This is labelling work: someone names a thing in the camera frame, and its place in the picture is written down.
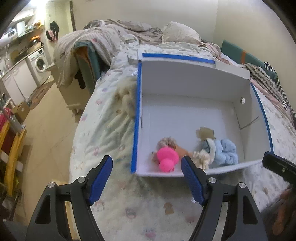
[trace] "pink silicone object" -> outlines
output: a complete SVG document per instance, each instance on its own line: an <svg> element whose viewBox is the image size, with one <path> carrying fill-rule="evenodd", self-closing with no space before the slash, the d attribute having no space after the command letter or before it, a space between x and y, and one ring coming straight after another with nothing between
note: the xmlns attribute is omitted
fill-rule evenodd
<svg viewBox="0 0 296 241"><path fill-rule="evenodd" d="M159 162L161 162L163 159L167 158L167 159L171 159L174 164L176 165L179 161L179 155L178 153L170 147L163 147L160 148L157 153L156 153L157 159L159 160Z"/></svg>
<svg viewBox="0 0 296 241"><path fill-rule="evenodd" d="M160 161L159 169L162 172L172 172L174 170L174 166L175 164L172 159L165 158Z"/></svg>

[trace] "rug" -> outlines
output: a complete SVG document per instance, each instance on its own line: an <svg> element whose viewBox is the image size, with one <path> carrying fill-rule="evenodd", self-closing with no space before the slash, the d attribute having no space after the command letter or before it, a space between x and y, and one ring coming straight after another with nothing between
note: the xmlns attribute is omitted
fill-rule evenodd
<svg viewBox="0 0 296 241"><path fill-rule="evenodd" d="M46 92L50 89L50 87L53 85L53 83L54 83L54 80L46 84L43 84L39 88L34 90L31 98L31 101L32 101L32 104L30 105L31 110L34 109L39 104L39 102L42 100L42 98L44 97Z"/></svg>

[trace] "small cardboard box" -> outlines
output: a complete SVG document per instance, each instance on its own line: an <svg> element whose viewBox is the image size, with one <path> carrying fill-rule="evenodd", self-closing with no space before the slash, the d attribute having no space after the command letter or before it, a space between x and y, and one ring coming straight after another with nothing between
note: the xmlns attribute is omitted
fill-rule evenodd
<svg viewBox="0 0 296 241"><path fill-rule="evenodd" d="M170 54L139 53L137 107L131 172L139 176L182 177L180 162L161 172L152 161L157 142L173 137L179 146L200 151L196 130L208 127L217 139L237 147L239 163L215 166L220 174L262 161L273 153L269 125L248 70L218 61Z"/></svg>
<svg viewBox="0 0 296 241"><path fill-rule="evenodd" d="M12 113L15 115L19 123L23 123L30 112L30 108L26 102L20 103L18 106L12 108Z"/></svg>

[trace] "patterned bed sheet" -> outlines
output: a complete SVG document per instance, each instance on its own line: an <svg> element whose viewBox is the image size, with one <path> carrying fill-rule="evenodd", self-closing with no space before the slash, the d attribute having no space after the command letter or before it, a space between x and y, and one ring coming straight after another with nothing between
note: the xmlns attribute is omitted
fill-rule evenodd
<svg viewBox="0 0 296 241"><path fill-rule="evenodd" d="M169 42L140 45L124 36L111 68L97 81L73 141L70 182L85 176L104 155L113 158L113 171L99 201L91 210L105 240L188 240L202 207L192 201L184 178L142 178L130 173L134 120L113 98L122 76L137 70L137 50L214 59L209 51L192 44ZM296 163L296 133L289 120L258 91L271 131L274 153ZM220 175L221 182L244 182L259 210L287 187L276 174L258 164ZM214 240L220 240L227 206L223 204Z"/></svg>

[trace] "washing machine door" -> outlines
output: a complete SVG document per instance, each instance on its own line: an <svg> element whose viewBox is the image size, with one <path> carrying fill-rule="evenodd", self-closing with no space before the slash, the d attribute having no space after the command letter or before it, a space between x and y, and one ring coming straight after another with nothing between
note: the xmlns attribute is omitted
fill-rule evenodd
<svg viewBox="0 0 296 241"><path fill-rule="evenodd" d="M39 56L35 61L35 67L39 73L43 73L46 69L46 64L44 62L44 57Z"/></svg>

